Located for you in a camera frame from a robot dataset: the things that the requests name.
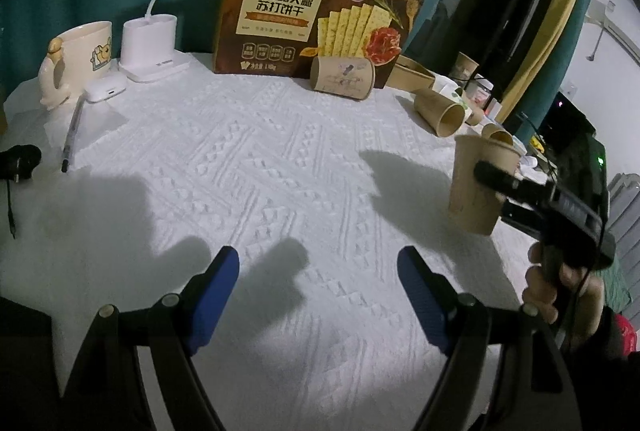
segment cartoon print on mug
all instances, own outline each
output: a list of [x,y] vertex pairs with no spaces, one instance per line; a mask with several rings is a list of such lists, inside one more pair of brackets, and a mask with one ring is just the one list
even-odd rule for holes
[[107,39],[105,45],[97,45],[94,48],[91,62],[94,65],[94,72],[111,62],[111,38]]

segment cream mug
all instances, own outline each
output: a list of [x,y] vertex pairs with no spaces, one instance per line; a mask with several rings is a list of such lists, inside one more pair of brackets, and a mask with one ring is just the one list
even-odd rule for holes
[[80,96],[84,85],[109,71],[111,22],[96,21],[61,33],[49,42],[38,80],[41,104],[52,109]]

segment mug handle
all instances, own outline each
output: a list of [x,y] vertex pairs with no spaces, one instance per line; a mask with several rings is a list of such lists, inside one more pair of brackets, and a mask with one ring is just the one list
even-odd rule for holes
[[55,37],[49,42],[47,56],[40,65],[38,80],[40,81],[40,91],[42,98],[40,103],[52,109],[62,104],[70,95],[68,84],[61,81],[60,87],[56,88],[55,71],[58,64],[64,64],[62,39]]

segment rosemary sprig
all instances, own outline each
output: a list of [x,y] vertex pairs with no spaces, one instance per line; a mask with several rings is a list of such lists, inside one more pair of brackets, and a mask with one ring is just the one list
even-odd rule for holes
[[401,27],[402,30],[404,30],[404,27],[402,26],[402,22],[400,21],[400,17],[398,16],[396,11],[394,10],[393,5],[391,5],[391,3],[389,3],[387,0],[373,0],[373,1],[375,1],[382,8],[384,8],[387,12],[389,12],[389,15],[391,16],[391,20],[395,21],[396,23],[398,23],[398,26]]

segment textured tablecloth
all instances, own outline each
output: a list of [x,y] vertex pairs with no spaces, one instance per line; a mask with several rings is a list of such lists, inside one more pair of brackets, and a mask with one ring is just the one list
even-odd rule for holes
[[[18,98],[37,94],[25,85]],[[412,428],[444,358],[398,281],[404,245],[456,289],[519,303],[531,240],[501,222],[492,237],[450,223],[454,140],[432,135],[403,91],[355,102],[194,59],[112,98],[127,124],[68,175],[47,113],[18,98],[2,148],[36,143],[44,162],[13,189],[17,240],[0,216],[0,293],[52,316],[61,387],[101,305],[147,307],[222,245],[238,249],[241,276],[194,364],[231,431]],[[171,429],[148,350],[141,363],[158,429]]]

